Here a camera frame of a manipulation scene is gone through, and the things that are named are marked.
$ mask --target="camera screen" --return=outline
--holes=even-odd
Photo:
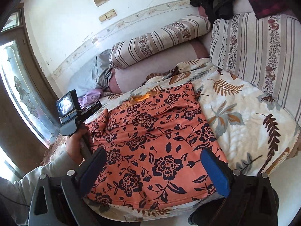
[[[67,94],[61,99],[61,101],[59,102],[59,108],[62,116],[66,115],[69,111],[71,111],[74,108],[69,94]]]

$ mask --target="wall switch plate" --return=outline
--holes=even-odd
[[[99,17],[99,21],[100,21],[100,22],[103,22],[103,21],[105,21],[105,20],[107,20],[107,19],[112,19],[112,18],[115,17],[115,16],[116,16],[116,12],[115,12],[114,9],[112,9],[112,10],[110,10],[109,12],[107,12],[107,13],[101,15],[101,16]]]

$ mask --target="door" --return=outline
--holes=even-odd
[[[59,121],[58,98],[35,61],[22,11],[12,14],[0,33],[0,146],[28,172],[55,142]]]

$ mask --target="floral wall border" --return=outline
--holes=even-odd
[[[126,18],[123,18],[114,24],[108,26],[107,28],[101,30],[96,35],[92,36],[90,39],[85,41],[81,46],[79,46],[72,54],[70,54],[56,70],[52,73],[53,80],[56,80],[59,75],[75,60],[77,60],[83,53],[91,49],[95,43],[100,43],[110,35],[134,24],[141,20],[150,18],[152,16],[162,14],[165,12],[183,9],[191,7],[190,0],[178,0],[169,3],[163,3],[161,5],[153,6],[144,9],[138,13],[134,13]]]

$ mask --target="black cable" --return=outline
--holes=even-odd
[[[26,206],[26,207],[30,207],[29,205],[26,205],[26,204],[21,204],[21,203],[15,202],[15,201],[13,201],[13,200],[11,200],[11,199],[7,198],[6,196],[4,196],[4,195],[3,195],[3,194],[1,194],[1,193],[0,193],[0,195],[1,195],[1,196],[3,196],[5,199],[7,199],[7,200],[9,200],[9,201],[13,202],[13,203],[16,203],[16,204],[18,204],[18,205],[23,205],[23,206]]]

